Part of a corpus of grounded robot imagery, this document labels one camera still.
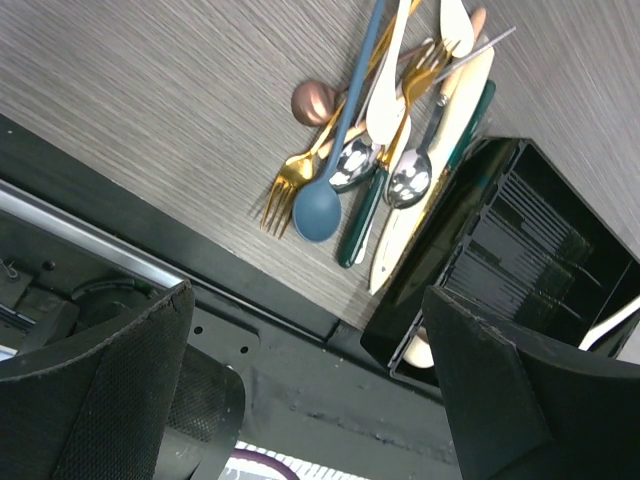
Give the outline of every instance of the copper spoon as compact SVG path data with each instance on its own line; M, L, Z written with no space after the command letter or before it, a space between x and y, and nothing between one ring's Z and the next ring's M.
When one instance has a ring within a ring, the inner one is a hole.
M408 61L420 51L422 45L409 50L398 58L398 63ZM296 87L291 95L291 111L298 122L308 127L325 125L336 110L336 100L349 89L349 85L335 89L319 80L307 80Z

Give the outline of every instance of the blue spoon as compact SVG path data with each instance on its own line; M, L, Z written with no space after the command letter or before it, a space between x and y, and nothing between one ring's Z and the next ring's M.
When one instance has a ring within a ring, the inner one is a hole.
M340 224L342 206L338 194L329 183L329 179L338 165L347 129L351 124L353 112L358 103L384 5L385 0L378 0L371 14L360 56L351 78L347 101L336 130L331 155L329 155L322 173L300 190L293 204L293 223L300 236L309 242L324 242L335 233Z

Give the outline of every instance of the gray wood grain surface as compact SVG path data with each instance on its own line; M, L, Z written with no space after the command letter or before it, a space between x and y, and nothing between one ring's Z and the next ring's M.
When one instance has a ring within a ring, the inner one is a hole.
M0 111L362 327L379 300L365 288L373 249L345 271L340 235L311 245L291 228L278 241L256 215L281 162L313 137L289 113L292 89L348 79L374 3L0 0ZM406 46L437 32L438 3L410 19ZM490 37L518 26L497 48L491 132L535 139L640 254L640 3L484 5ZM412 115L414 145L429 111L425 99Z

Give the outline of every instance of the purple object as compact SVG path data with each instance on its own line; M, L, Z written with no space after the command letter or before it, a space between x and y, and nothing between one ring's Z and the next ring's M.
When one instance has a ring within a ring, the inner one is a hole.
M287 480L300 480L300 477L298 477L298 475L296 475L293 472L293 470L287 467L284 463L280 462L279 460L276 460L273 457L270 457L269 455L265 455L264 453L254 452L253 450L244 450L242 448L236 448L233 450L231 457L260 463L266 467L269 467L275 470Z

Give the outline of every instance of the black organizer tray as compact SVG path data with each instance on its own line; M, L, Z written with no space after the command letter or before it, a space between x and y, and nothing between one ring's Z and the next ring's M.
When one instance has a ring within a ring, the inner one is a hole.
M531 140L485 140L433 211L361 340L396 378L437 385L402 361L427 285L574 346L637 295L637 260Z

